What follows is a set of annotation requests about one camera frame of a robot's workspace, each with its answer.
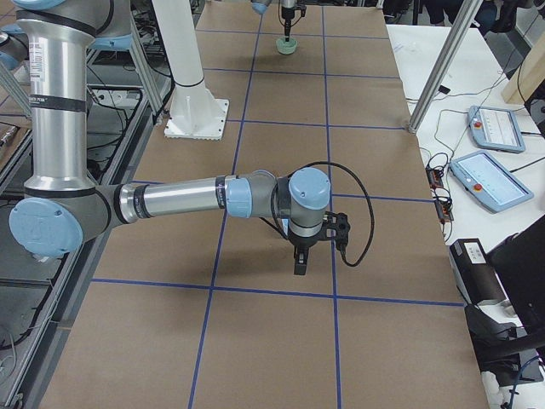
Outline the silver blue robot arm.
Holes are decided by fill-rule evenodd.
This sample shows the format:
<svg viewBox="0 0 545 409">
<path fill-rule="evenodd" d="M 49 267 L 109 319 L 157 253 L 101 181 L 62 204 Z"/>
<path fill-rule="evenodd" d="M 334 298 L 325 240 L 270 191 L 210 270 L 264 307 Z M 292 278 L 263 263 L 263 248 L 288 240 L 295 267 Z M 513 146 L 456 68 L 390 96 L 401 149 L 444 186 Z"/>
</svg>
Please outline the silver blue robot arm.
<svg viewBox="0 0 545 409">
<path fill-rule="evenodd" d="M 251 8 L 259 15 L 267 12 L 271 5 L 271 0 L 251 0 Z M 278 19 L 281 26 L 284 28 L 284 42 L 289 43 L 291 40 L 291 28 L 295 19 L 295 12 L 298 8 L 296 0 L 279 0 L 278 1 Z"/>
<path fill-rule="evenodd" d="M 230 216 L 285 220 L 295 272 L 327 240 L 330 180 L 305 167 L 278 178 L 265 170 L 156 186 L 100 186 L 87 174 L 89 48 L 126 50 L 134 42 L 127 1 L 19 1 L 29 40 L 33 173 L 12 209 L 16 241 L 40 256 L 62 256 L 110 228 L 155 216 L 223 209 Z"/>
</svg>

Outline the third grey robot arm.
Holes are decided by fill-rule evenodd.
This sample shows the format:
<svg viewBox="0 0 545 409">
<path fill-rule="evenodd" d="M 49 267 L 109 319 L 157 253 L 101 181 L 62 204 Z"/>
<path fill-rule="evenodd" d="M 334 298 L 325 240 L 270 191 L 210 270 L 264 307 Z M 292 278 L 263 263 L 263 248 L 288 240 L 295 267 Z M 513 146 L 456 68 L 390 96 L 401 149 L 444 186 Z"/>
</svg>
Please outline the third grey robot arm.
<svg viewBox="0 0 545 409">
<path fill-rule="evenodd" d="M 1 27 L 1 63 L 10 71 L 28 59 L 29 40 L 18 24 Z"/>
</svg>

